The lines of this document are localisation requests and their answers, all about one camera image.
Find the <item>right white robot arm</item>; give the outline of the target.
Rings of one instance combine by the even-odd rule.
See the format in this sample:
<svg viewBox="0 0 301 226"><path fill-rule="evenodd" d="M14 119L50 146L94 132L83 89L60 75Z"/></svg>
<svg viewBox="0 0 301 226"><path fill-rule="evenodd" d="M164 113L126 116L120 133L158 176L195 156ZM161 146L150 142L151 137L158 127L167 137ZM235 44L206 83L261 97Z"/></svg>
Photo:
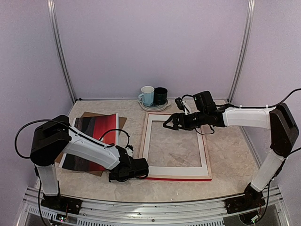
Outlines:
<svg viewBox="0 0 301 226"><path fill-rule="evenodd" d="M203 125L213 127L254 127L267 129L271 134L270 152L261 165L257 175L250 183L252 191L241 197L240 204L245 209L252 208L267 184L281 170L299 136L298 126L284 101L276 105L262 107L217 105L209 91L192 95L197 112L191 112L183 97L175 100L181 113L172 114L163 126L172 130L197 130Z"/></svg>

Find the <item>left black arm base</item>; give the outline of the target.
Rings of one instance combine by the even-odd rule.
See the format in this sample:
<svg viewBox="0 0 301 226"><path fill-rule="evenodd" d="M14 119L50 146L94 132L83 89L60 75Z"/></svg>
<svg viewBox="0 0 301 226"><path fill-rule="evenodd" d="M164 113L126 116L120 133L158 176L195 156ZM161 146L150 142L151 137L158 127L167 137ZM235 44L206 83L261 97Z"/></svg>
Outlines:
<svg viewBox="0 0 301 226"><path fill-rule="evenodd" d="M78 215L81 209L82 200L77 198L71 198L62 196L60 194L56 196L43 195L41 206L57 210L60 212L65 212L67 214Z"/></svg>

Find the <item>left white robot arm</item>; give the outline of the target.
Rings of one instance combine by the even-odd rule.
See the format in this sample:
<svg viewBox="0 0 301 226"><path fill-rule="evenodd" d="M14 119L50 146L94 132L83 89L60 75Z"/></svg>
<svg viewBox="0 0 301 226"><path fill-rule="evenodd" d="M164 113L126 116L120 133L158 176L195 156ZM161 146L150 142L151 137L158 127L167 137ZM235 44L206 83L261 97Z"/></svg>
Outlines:
<svg viewBox="0 0 301 226"><path fill-rule="evenodd" d="M71 154L101 165L109 171L109 180L124 182L149 174L145 158L134 159L127 149L96 140L69 124L69 118L60 115L52 120L40 120L34 131L30 160L38 170L47 201L55 209L62 209L66 199L59 193L55 160L61 153Z"/></svg>

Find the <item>white mat board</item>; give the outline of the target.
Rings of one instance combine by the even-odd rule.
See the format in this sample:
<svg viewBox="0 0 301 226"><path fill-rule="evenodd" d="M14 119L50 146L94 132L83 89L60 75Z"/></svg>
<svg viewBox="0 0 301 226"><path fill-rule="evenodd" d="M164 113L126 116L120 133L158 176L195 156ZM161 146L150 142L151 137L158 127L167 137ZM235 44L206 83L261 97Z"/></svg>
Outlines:
<svg viewBox="0 0 301 226"><path fill-rule="evenodd" d="M163 126L169 113L146 113L139 158L149 165L148 179L210 181L212 171L202 129L172 130Z"/></svg>

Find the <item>red and dark photo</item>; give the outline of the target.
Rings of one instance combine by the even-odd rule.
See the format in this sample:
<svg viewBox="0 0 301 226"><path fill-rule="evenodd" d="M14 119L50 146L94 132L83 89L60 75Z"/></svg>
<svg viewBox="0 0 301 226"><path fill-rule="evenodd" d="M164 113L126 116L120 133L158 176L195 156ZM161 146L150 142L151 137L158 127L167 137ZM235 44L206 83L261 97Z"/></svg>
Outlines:
<svg viewBox="0 0 301 226"><path fill-rule="evenodd" d="M84 113L81 118L74 120L73 125L84 134L99 140L108 130L119 128L119 115L117 113L111 115ZM89 172L97 176L105 171L103 166L71 154L63 155L59 167L65 170Z"/></svg>

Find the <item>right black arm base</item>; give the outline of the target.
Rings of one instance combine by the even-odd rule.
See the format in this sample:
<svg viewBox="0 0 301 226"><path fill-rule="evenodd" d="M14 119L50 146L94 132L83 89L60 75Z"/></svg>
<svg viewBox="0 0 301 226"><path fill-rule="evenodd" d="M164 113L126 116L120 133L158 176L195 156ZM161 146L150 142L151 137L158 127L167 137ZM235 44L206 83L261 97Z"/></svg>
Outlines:
<svg viewBox="0 0 301 226"><path fill-rule="evenodd" d="M244 190L244 194L238 197L225 200L228 214L251 210L266 204L262 191L256 191L249 183Z"/></svg>

